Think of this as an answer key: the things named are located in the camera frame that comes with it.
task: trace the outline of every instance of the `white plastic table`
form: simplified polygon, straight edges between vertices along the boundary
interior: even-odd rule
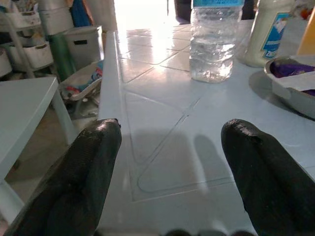
[[[252,21],[241,23],[237,53]],[[295,54],[306,22],[290,20],[280,55]],[[221,147],[240,118],[275,136],[315,176],[315,122],[271,92],[261,68],[235,59],[220,84],[189,74],[190,26],[108,33],[99,118],[118,118],[123,142],[100,228],[105,232],[254,232]]]
[[[4,178],[21,154],[50,102],[68,144],[77,136],[54,77],[0,82],[0,212],[12,223],[23,202]]]

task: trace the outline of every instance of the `blue cloth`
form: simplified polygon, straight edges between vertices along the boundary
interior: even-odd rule
[[[90,26],[90,20],[87,13],[85,12],[82,0],[74,0],[71,14],[75,27]]]

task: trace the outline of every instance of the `yellow object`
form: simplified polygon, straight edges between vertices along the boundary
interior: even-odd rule
[[[315,8],[306,27],[297,55],[315,54]]]

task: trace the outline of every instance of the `wall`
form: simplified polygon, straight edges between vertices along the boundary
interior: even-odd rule
[[[97,25],[103,30],[117,30],[114,0],[86,0]]]

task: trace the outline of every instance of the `metal tray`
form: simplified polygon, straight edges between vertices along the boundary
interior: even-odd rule
[[[278,57],[266,63],[264,71],[266,75],[272,81],[272,92],[277,95],[286,105],[298,111],[299,113],[306,115],[312,119],[315,119],[315,96],[306,94],[298,91],[294,88],[285,88],[281,86],[270,71],[270,65],[280,59],[294,59],[300,63],[315,65],[315,56],[289,56],[289,57]]]

